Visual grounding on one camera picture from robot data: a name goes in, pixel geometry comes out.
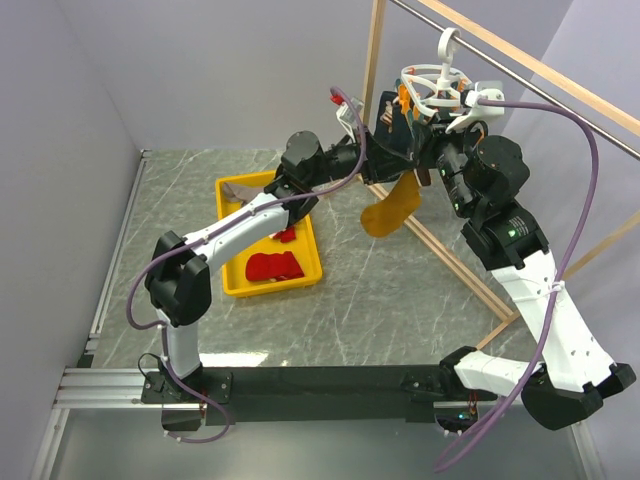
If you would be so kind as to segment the white round clip hanger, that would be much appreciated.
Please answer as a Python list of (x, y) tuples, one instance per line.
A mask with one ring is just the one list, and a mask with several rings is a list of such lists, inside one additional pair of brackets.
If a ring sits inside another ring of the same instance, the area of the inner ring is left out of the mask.
[(461, 70), (452, 67), (459, 37), (459, 29), (446, 28), (438, 41), (439, 64), (415, 64), (401, 70), (394, 102), (400, 106), (409, 126), (414, 122), (426, 125), (436, 114), (452, 114), (448, 130), (458, 130), (482, 118), (482, 110), (473, 103), (477, 95), (472, 95), (470, 105), (463, 98), (465, 87), (469, 87), (471, 81)]

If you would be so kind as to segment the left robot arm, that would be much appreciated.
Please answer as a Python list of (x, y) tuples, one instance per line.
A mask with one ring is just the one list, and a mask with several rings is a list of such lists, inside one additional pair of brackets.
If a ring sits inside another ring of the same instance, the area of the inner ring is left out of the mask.
[(277, 228), (301, 221), (318, 202), (316, 187), (350, 174), (369, 184), (387, 183), (414, 169), (411, 143), (403, 127), (380, 126), (364, 140), (345, 136), (328, 149), (314, 133), (297, 132), (274, 178), (247, 205), (185, 237), (169, 231), (159, 239), (144, 285), (166, 329), (163, 364), (171, 371), (164, 389), (173, 399), (186, 402), (199, 392), (197, 323), (211, 305), (211, 275)]

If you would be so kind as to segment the mustard yellow sock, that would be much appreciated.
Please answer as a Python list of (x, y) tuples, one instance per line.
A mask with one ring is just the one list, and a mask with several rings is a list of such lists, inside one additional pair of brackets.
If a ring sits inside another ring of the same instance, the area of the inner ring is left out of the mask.
[(419, 189), (415, 174), (404, 173), (384, 199), (363, 210), (360, 223), (364, 231), (371, 237), (383, 238), (399, 229), (421, 205)]

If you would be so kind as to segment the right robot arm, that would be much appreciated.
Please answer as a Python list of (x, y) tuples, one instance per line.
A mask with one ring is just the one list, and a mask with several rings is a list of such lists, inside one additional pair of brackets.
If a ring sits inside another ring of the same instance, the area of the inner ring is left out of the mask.
[(464, 127), (435, 117), (412, 126), (411, 156), (420, 167), (438, 170), (462, 235), (486, 270), (504, 288), (537, 342), (527, 362), (464, 347), (442, 361), (444, 395), (460, 399), (470, 390), (500, 397), (473, 431), (496, 423), (521, 399), (544, 428), (559, 430), (599, 410), (605, 399), (633, 385), (636, 374), (598, 343), (568, 293), (535, 217), (516, 199), (530, 171), (521, 147), (491, 135), (485, 122)]

